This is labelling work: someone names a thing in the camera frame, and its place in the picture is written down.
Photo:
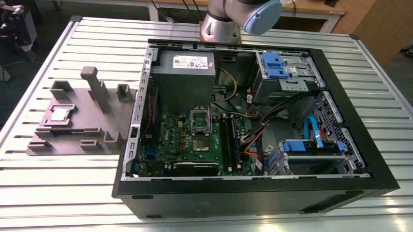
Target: power cable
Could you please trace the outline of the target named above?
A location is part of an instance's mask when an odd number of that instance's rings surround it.
[[[192,0],[192,2],[194,2],[194,5],[195,5],[195,7],[196,7],[196,10],[198,10],[199,21],[200,21],[200,20],[202,20],[200,10],[199,10],[199,7],[198,7],[198,4],[196,4],[195,0]]]
[[[188,11],[188,13],[190,13],[190,16],[191,16],[191,18],[192,18],[194,23],[196,23],[195,18],[194,18],[194,16],[192,16],[192,11],[191,11],[191,9],[190,9],[188,6],[187,6],[186,0],[182,0],[182,2],[183,2],[183,4],[186,5],[186,8],[187,8],[187,11]]]

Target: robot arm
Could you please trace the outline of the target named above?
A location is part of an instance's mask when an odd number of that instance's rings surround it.
[[[238,43],[239,27],[250,35],[262,35],[271,29],[280,14],[280,0],[210,0],[202,40]]]

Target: green circuit board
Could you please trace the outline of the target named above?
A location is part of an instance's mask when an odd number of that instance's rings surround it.
[[[220,165],[219,175],[251,175],[250,159],[243,160],[239,170],[228,171],[223,166],[219,116],[210,119],[211,133],[191,132],[191,118],[187,115],[163,114],[160,122],[159,146],[156,148],[156,161],[212,162]],[[238,139],[246,134],[244,120],[234,117]],[[207,125],[207,121],[195,118],[196,126]],[[161,164],[147,163],[148,170],[161,170]],[[161,176],[161,172],[151,172],[151,176]]]

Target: slotted metal table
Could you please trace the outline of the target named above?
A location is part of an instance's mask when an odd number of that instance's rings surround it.
[[[347,35],[271,30],[246,44],[323,50],[401,189],[325,213],[137,219],[111,197],[117,155],[36,156],[26,144],[55,80],[87,87],[96,66],[107,88],[137,88],[147,39],[198,40],[195,24],[73,17],[0,132],[0,229],[53,231],[409,231],[413,227],[413,109],[363,44]]]

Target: yellow cable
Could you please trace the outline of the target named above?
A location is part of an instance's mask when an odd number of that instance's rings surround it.
[[[223,68],[219,68],[219,67],[215,67],[215,68],[222,70],[230,76],[230,78],[232,79],[232,82],[234,82],[234,91],[232,91],[231,96],[228,96],[226,99],[212,101],[212,103],[220,103],[220,102],[230,100],[234,97],[234,95],[236,93],[236,80],[235,80],[234,76],[227,72],[227,70],[224,70]]]

